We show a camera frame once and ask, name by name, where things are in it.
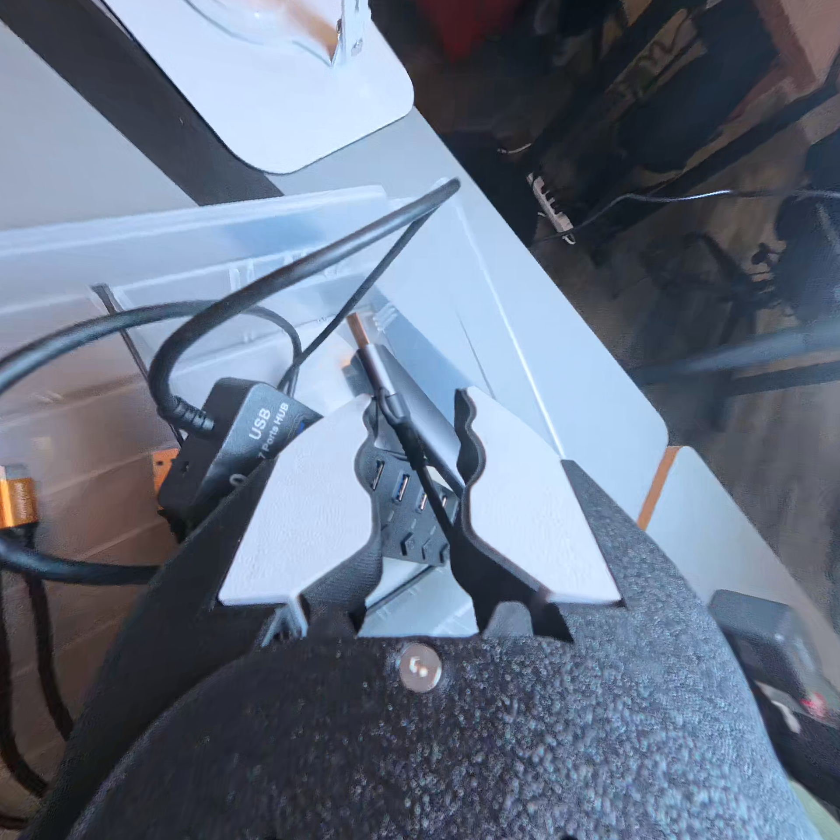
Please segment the instruction sheet on stand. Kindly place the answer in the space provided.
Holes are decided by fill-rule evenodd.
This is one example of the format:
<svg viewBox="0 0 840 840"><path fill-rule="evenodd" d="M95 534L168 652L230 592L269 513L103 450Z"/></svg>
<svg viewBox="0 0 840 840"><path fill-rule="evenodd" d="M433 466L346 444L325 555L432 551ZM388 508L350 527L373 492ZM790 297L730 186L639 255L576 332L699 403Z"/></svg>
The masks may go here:
<svg viewBox="0 0 840 840"><path fill-rule="evenodd" d="M290 174L405 117L367 1L103 3L242 162Z"/></svg>

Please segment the clear plastic bin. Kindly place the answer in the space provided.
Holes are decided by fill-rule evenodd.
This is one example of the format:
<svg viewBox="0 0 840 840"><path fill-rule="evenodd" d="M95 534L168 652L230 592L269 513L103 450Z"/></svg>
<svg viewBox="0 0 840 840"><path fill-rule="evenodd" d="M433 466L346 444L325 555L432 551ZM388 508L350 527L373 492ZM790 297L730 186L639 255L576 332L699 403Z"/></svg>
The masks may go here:
<svg viewBox="0 0 840 840"><path fill-rule="evenodd" d="M448 418L477 385L549 445L560 439L468 220L470 184L423 227L364 299L373 327ZM380 186L202 206L2 232L2 354L104 313L210 302L351 234L412 199ZM158 417L118 335L78 349L2 396L2 463L30 468L45 502L43 551L120 563L163 547L140 458L162 448Z"/></svg>

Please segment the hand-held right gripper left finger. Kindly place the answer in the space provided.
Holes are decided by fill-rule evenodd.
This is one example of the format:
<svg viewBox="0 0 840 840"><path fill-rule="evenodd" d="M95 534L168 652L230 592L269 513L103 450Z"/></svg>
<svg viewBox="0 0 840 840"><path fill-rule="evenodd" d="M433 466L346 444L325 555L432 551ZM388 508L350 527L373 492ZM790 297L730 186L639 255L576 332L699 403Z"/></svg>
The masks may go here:
<svg viewBox="0 0 840 840"><path fill-rule="evenodd" d="M276 457L218 591L225 606L280 606L291 634L363 611L383 574L378 502L364 476L375 409L356 396Z"/></svg>

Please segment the black tape strip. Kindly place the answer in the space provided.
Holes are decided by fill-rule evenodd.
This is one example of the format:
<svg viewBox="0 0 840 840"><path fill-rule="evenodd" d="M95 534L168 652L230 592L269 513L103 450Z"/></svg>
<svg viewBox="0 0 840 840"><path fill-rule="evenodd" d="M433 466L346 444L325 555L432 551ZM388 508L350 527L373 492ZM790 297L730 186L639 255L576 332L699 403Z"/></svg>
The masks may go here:
<svg viewBox="0 0 840 840"><path fill-rule="evenodd" d="M195 204L282 195L232 154L104 2L2 1L1 19Z"/></svg>

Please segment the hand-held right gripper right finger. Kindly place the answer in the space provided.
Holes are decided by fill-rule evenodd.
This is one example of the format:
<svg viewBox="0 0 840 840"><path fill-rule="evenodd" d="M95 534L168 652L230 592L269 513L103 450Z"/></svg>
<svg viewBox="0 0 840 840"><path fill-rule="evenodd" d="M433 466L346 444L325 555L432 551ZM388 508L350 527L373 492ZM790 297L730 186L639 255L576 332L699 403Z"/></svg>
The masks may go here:
<svg viewBox="0 0 840 840"><path fill-rule="evenodd" d="M477 387L455 394L453 575L479 632L571 639L564 607L623 604L561 456Z"/></svg>

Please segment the black multi-port USB hub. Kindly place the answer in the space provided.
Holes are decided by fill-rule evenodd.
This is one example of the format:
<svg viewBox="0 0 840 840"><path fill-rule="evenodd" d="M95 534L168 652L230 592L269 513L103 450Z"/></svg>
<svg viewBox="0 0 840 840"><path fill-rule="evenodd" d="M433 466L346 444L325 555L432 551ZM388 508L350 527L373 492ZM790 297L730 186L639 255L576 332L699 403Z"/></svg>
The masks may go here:
<svg viewBox="0 0 840 840"><path fill-rule="evenodd" d="M272 460L321 415L264 382L216 382L203 411L208 437L185 438L158 489L161 516L182 543L253 471ZM380 412L362 477L374 492L385 557L428 566L449 560L448 541L427 494Z"/></svg>

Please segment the black device with red button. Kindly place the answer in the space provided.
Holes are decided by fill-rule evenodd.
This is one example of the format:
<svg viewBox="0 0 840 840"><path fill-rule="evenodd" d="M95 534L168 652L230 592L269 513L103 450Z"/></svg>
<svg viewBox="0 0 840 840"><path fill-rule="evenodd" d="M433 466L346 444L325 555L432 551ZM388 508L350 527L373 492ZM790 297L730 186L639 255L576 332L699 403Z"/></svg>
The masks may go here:
<svg viewBox="0 0 840 840"><path fill-rule="evenodd" d="M789 775L838 805L839 699L790 606L717 590L708 610L738 660Z"/></svg>

